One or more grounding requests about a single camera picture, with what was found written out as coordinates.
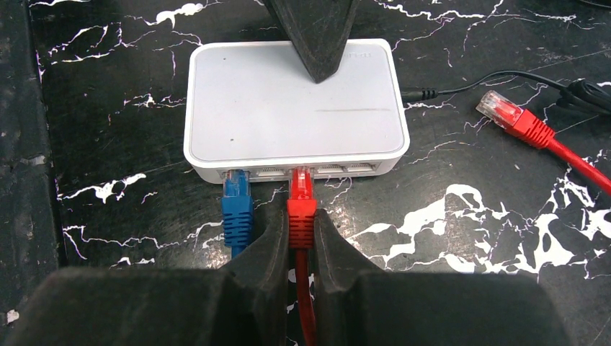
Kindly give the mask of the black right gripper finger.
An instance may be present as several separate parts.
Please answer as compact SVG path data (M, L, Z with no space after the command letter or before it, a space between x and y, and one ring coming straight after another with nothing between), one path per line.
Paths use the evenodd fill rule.
M320 345L570 345L548 294L522 275L387 272L316 212Z
M35 290L7 345L283 345L287 214L211 269L66 267Z

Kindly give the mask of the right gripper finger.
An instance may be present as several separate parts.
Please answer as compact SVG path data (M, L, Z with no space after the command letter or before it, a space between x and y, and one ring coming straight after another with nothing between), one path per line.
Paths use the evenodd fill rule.
M337 72L358 0L269 0L263 4L292 42L315 83Z

